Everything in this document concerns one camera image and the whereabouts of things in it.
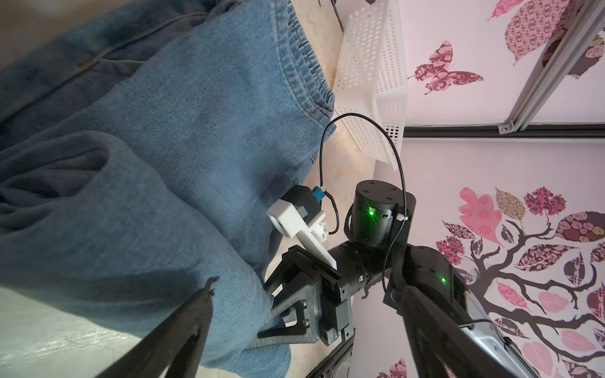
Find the blue denim long pants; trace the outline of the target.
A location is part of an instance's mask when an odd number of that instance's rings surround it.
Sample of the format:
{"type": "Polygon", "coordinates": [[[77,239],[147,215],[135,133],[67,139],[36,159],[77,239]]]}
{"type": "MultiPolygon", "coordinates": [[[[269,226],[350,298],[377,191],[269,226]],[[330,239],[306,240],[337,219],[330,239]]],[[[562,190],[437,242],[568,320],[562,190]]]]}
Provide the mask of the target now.
{"type": "Polygon", "coordinates": [[[273,300],[267,210],[305,181],[334,95],[290,1],[135,1],[1,73],[1,285],[145,337],[214,285],[201,363],[250,349],[273,300]]]}

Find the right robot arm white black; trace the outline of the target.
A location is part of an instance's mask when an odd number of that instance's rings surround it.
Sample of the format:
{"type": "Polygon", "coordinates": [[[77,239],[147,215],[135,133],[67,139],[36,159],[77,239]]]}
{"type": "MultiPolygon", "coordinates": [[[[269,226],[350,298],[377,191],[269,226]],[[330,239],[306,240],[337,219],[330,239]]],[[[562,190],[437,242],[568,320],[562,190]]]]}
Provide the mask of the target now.
{"type": "Polygon", "coordinates": [[[298,243],[265,283],[273,308],[251,348],[354,335],[351,298],[384,281],[384,304],[403,318],[422,377],[535,377],[537,370],[488,318],[437,250],[408,242],[414,195],[383,181],[360,182],[332,249],[320,188],[294,186],[268,209],[274,228],[298,243]]]}

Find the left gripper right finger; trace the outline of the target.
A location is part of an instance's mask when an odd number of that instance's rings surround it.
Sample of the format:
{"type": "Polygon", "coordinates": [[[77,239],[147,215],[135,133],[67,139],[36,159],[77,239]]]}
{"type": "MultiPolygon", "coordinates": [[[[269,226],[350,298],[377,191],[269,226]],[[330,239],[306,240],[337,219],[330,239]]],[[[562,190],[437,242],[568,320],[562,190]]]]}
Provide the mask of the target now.
{"type": "Polygon", "coordinates": [[[415,287],[403,291],[399,305],[420,377],[512,377],[415,287]]]}

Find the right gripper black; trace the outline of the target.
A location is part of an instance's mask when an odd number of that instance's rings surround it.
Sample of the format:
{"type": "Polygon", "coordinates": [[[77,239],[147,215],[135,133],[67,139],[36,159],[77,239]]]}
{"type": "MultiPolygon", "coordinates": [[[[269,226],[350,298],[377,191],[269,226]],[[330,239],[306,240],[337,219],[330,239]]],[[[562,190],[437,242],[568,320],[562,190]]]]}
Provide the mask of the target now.
{"type": "Polygon", "coordinates": [[[278,266],[282,290],[247,350],[318,341],[330,345],[354,335],[351,298],[378,278],[378,249],[340,244],[329,254],[336,269],[299,246],[282,255],[278,266]]]}

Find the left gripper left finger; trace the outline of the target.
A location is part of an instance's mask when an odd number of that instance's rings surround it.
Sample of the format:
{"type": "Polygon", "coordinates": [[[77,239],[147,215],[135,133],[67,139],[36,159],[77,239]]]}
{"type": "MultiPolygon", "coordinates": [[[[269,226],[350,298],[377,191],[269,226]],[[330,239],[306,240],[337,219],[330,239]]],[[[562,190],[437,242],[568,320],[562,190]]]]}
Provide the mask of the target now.
{"type": "Polygon", "coordinates": [[[100,377],[194,377],[213,319],[217,277],[193,294],[100,377]]]}

